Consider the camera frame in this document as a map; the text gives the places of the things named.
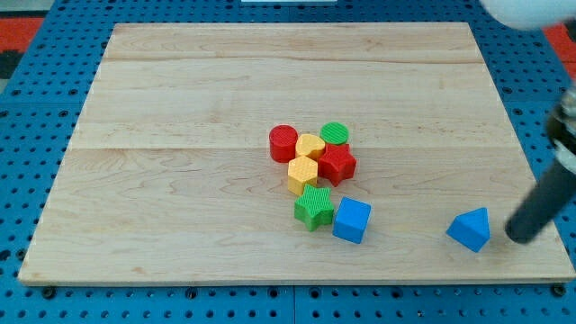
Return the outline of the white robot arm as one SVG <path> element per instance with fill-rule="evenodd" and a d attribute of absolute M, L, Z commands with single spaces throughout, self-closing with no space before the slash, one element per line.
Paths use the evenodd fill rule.
<path fill-rule="evenodd" d="M 480 0 L 499 23 L 529 31 L 565 23 L 575 18 L 575 0 Z"/>

